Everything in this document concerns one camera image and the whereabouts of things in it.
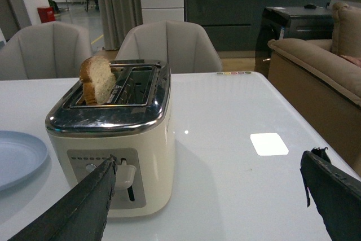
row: bread slice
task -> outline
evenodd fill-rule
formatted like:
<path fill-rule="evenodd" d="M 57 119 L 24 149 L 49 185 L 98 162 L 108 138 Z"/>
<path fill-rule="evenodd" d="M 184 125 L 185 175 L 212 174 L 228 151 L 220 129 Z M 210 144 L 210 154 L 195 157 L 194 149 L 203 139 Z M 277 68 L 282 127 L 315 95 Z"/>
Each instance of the bread slice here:
<path fill-rule="evenodd" d="M 85 103 L 89 106 L 106 103 L 116 82 L 109 60 L 103 56 L 93 56 L 82 63 L 80 80 Z"/>

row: toaster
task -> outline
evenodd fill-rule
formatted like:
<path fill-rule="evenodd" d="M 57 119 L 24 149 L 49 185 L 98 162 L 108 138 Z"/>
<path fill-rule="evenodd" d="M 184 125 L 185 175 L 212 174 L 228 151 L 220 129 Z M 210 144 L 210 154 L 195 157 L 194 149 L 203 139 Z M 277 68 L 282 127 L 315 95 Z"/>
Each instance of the toaster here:
<path fill-rule="evenodd" d="M 173 187 L 175 143 L 170 68 L 156 61 L 114 61 L 108 102 L 88 106 L 78 81 L 46 117 L 50 141 L 74 187 L 106 158 L 117 158 L 108 217 L 152 214 Z"/>

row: curtain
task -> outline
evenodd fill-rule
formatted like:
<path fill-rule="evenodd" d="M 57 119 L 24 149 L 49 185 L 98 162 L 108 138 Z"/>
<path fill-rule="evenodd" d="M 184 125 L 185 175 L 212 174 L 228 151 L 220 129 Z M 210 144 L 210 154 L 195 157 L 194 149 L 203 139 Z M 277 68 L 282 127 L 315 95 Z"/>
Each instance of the curtain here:
<path fill-rule="evenodd" d="M 143 23 L 140 0 L 98 0 L 105 50 L 118 50 L 128 31 Z"/>

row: floor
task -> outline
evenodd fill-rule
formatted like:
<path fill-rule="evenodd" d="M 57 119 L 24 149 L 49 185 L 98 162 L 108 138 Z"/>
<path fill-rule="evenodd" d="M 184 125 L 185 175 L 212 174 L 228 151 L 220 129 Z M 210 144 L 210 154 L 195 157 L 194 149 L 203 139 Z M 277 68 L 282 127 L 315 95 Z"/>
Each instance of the floor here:
<path fill-rule="evenodd" d="M 99 10 L 90 6 L 86 12 L 85 5 L 69 3 L 69 10 L 65 4 L 58 4 L 60 13 L 55 15 L 56 21 L 80 25 L 89 30 L 91 46 L 94 55 L 103 55 L 108 59 L 114 59 L 117 51 L 105 51 L 102 19 Z M 223 71 L 254 71 L 254 58 L 222 58 Z"/>
<path fill-rule="evenodd" d="M 65 23 L 80 25 L 89 30 L 91 47 L 93 53 L 96 54 L 104 47 L 104 36 L 102 19 L 100 17 L 99 10 L 95 9 L 95 6 L 90 6 L 88 12 L 86 12 L 86 5 L 80 3 L 69 3 L 69 10 L 65 4 L 58 4 L 60 13 L 55 15 L 56 21 L 62 21 Z"/>

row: gray floor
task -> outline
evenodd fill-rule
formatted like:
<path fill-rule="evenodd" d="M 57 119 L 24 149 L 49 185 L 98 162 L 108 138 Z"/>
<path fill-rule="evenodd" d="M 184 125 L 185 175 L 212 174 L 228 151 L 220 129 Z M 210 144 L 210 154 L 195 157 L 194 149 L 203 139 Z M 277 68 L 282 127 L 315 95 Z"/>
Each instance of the gray floor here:
<path fill-rule="evenodd" d="M 80 25 L 89 30 L 93 53 L 102 50 L 104 47 L 103 27 L 99 10 L 90 6 L 86 12 L 85 5 L 80 3 L 69 3 L 69 11 L 65 4 L 58 4 L 60 13 L 55 15 L 56 21 Z"/>

